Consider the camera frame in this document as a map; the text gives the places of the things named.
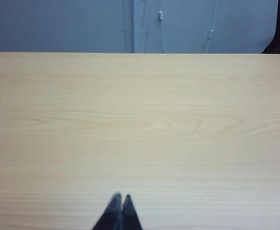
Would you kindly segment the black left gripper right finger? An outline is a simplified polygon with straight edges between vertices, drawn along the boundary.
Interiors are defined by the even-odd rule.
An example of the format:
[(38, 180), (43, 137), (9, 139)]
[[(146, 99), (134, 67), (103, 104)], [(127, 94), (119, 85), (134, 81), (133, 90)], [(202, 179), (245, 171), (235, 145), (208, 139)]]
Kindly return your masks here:
[(124, 230), (143, 230), (130, 194), (126, 195), (122, 209)]

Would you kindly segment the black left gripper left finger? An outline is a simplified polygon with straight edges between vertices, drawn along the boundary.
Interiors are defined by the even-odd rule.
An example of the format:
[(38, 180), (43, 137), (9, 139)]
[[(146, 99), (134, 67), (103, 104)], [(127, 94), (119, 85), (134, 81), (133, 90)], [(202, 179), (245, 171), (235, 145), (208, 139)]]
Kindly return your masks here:
[(121, 194), (114, 193), (93, 230), (120, 230), (122, 221), (121, 204)]

